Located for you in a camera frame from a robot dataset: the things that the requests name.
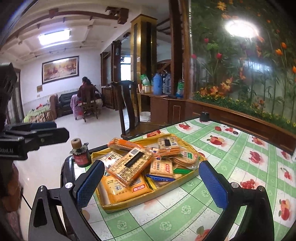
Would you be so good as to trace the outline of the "blue Hokkaido cracker pack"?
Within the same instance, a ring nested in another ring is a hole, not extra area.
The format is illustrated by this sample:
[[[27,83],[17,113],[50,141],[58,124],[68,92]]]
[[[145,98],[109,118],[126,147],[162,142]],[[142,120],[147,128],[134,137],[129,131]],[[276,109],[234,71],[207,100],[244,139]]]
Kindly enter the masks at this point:
[[[150,164],[149,173],[145,174],[145,176],[160,181],[175,181],[172,161],[154,159]]]

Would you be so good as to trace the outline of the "round cracker pack green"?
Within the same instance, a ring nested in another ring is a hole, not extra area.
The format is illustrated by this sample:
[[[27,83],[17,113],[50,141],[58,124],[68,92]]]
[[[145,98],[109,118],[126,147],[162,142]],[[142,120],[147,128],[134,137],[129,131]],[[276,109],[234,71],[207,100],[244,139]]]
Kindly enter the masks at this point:
[[[192,170],[196,169],[199,164],[199,155],[187,150],[182,150],[179,154],[172,156],[172,158],[178,165]]]

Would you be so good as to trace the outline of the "orange cheese snack bag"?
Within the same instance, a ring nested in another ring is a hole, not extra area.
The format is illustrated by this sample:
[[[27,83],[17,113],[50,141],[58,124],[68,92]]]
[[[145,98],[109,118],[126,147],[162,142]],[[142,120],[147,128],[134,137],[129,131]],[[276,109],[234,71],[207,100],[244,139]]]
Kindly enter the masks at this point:
[[[152,192],[142,175],[127,187],[112,176],[104,176],[102,184],[111,204],[127,201]]]

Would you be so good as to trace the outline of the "brown sandwich cracker pack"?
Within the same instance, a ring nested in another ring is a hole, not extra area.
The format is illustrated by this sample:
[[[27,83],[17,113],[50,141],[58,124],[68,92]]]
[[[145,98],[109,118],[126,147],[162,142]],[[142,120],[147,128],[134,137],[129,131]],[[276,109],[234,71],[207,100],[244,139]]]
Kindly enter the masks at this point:
[[[153,157],[153,153],[146,149],[133,148],[106,170],[124,186],[129,186],[150,165]]]

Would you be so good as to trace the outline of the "long orange wafer pack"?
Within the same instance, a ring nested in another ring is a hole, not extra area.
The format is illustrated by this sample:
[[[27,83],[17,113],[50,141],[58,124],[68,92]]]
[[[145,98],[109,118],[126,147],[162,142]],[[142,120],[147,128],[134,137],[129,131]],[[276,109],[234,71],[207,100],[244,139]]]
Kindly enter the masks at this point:
[[[120,138],[113,138],[110,142],[108,142],[107,146],[111,149],[124,151],[124,152],[129,152],[134,148],[144,149],[144,146],[142,145],[139,145],[127,140],[123,140]]]

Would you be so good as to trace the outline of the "Weidan green cracker pack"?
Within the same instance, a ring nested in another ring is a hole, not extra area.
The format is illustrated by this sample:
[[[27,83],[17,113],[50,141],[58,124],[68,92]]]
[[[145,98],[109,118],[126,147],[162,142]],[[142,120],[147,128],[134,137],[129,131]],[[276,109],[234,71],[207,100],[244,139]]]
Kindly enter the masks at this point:
[[[178,180],[191,172],[192,172],[191,169],[177,167],[173,169],[173,178],[175,180]]]

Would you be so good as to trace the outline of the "black sofa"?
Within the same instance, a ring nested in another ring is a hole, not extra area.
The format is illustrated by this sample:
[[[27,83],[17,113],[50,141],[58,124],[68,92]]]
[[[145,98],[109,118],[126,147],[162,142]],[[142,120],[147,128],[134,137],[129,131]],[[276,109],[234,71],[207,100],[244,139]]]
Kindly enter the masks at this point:
[[[58,103],[57,103],[57,116],[58,117],[73,114],[70,103],[71,103],[72,96],[75,94],[77,94],[77,91],[60,95],[60,97],[58,98]]]

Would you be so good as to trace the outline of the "framed painting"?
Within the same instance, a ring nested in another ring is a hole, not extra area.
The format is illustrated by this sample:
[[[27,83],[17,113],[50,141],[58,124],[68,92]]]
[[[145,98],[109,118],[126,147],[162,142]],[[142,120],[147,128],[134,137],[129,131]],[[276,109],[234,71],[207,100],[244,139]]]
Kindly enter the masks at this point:
[[[79,76],[79,56],[42,63],[42,84]]]

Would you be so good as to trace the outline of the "seated person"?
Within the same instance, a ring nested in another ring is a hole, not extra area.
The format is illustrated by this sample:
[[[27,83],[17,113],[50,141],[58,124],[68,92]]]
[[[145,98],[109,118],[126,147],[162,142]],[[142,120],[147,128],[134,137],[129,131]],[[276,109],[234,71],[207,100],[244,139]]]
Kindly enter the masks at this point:
[[[94,115],[98,118],[103,106],[103,100],[99,90],[86,76],[82,78],[82,84],[76,94],[71,96],[70,107],[74,119],[79,116],[86,121],[86,116]]]

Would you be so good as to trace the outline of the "green fruit pattern tablecloth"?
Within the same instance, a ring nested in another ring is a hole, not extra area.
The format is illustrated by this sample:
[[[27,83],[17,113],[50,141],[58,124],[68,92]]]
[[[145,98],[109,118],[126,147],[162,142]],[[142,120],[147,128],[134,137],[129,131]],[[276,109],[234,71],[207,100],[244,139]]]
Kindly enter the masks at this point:
[[[204,154],[229,182],[265,187],[274,238],[282,240],[295,222],[295,157],[255,136],[214,122],[188,122],[164,129]],[[201,240],[222,213],[209,178],[195,177],[180,187],[135,207],[106,213],[97,197],[83,209],[101,240]]]

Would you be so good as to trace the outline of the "dark wooden chair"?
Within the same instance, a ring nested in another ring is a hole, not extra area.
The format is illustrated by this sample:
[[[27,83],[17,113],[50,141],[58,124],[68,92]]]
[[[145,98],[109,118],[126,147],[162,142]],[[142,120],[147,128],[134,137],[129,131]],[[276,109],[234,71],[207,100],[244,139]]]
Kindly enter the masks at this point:
[[[140,121],[136,82],[111,82],[111,86],[117,100],[122,139],[130,140],[166,126]]]

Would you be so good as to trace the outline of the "small black cup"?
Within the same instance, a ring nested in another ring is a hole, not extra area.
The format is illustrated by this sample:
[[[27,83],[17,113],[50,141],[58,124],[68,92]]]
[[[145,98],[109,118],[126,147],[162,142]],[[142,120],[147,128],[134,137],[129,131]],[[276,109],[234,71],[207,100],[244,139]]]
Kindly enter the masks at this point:
[[[210,121],[209,113],[206,111],[202,111],[200,114],[200,121],[201,122],[208,122]]]

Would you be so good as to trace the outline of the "wooden side cabinet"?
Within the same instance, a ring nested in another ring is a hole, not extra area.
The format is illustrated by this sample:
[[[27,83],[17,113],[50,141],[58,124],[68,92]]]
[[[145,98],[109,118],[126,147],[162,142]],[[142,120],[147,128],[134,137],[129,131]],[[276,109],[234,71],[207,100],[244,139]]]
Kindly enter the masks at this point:
[[[153,94],[137,94],[141,112],[150,112],[151,123],[172,125],[192,118],[187,101]]]

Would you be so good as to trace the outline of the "blue thermos jug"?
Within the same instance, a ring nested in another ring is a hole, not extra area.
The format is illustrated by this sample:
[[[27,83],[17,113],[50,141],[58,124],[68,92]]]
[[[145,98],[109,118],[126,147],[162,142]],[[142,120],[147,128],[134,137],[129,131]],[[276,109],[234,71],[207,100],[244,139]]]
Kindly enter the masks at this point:
[[[153,77],[153,93],[154,95],[161,95],[163,88],[163,78],[159,73]]]

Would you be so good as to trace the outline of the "floral glass partition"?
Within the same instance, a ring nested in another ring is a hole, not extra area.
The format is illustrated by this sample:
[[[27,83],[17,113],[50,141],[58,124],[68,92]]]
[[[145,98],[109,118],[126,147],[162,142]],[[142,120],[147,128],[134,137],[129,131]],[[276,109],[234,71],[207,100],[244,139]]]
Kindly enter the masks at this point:
[[[295,133],[295,24],[274,1],[188,1],[192,100]]]

